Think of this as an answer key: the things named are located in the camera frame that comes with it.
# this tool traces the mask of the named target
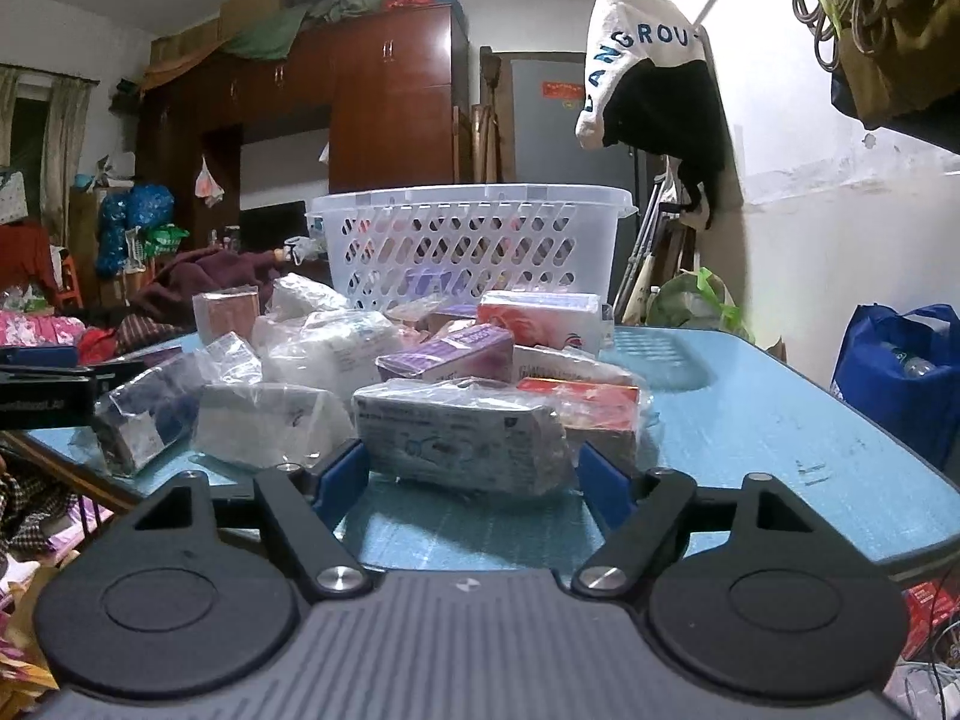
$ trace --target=ribbed gray surface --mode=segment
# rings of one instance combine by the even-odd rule
[[[575,600],[548,571],[397,571],[316,605],[260,674],[182,706],[61,693],[46,720],[664,720],[902,717],[877,696],[832,707],[738,704],[680,678],[629,615]]]

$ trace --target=cabinet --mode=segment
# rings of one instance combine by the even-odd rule
[[[245,127],[329,107],[330,191],[453,183],[453,110],[468,97],[467,38],[448,5],[344,20],[299,34],[284,61],[218,52],[151,90],[138,167],[174,193],[176,221],[199,247],[238,223]],[[213,209],[193,196],[204,154],[224,188]]]

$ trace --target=pink fabric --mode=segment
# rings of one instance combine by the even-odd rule
[[[0,311],[0,346],[73,346],[85,329],[74,317],[28,317]]]

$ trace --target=curtain rod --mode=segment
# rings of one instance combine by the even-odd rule
[[[94,86],[99,86],[100,81],[95,79],[85,79],[83,76],[72,76],[69,73],[55,73],[52,70],[41,70],[40,68],[30,68],[26,65],[13,65],[10,62],[0,62],[0,67],[4,68],[13,68],[15,70],[26,71],[26,73],[39,73],[42,76],[56,76],[58,79],[77,79],[78,81],[85,81],[86,83],[93,84]]]

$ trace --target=plastic bottle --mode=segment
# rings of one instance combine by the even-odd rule
[[[881,346],[893,352],[896,361],[901,364],[904,373],[911,379],[919,379],[920,376],[927,375],[931,370],[936,370],[936,365],[933,365],[933,362],[925,360],[923,357],[910,354],[910,352],[904,351],[899,348],[899,346],[894,346],[893,343],[886,343],[885,341]]]

